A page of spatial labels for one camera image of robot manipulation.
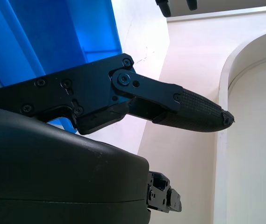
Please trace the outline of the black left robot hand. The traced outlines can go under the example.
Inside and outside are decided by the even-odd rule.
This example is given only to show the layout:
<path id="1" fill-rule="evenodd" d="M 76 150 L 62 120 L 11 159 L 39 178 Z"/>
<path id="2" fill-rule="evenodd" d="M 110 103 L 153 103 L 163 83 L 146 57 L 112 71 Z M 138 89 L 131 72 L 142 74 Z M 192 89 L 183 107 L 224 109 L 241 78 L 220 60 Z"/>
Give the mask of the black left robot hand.
<path id="1" fill-rule="evenodd" d="M 171 10 L 168 0 L 155 0 L 155 2 L 157 6 L 160 8 L 161 13 L 165 18 L 171 17 Z M 198 7 L 197 0 L 186 0 L 186 2 L 190 11 L 194 11 L 197 9 Z"/>

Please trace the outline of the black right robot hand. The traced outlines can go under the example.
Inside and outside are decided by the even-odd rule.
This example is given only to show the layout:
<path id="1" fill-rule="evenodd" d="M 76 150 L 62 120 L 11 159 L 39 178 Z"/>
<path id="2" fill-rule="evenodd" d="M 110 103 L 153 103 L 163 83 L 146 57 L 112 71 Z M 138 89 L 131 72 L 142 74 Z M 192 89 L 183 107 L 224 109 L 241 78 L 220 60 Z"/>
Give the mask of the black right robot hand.
<path id="1" fill-rule="evenodd" d="M 234 117 L 133 64 L 119 54 L 0 88 L 0 224 L 147 224 L 152 210 L 181 212 L 145 158 L 86 136 L 128 114 L 206 133 Z"/>

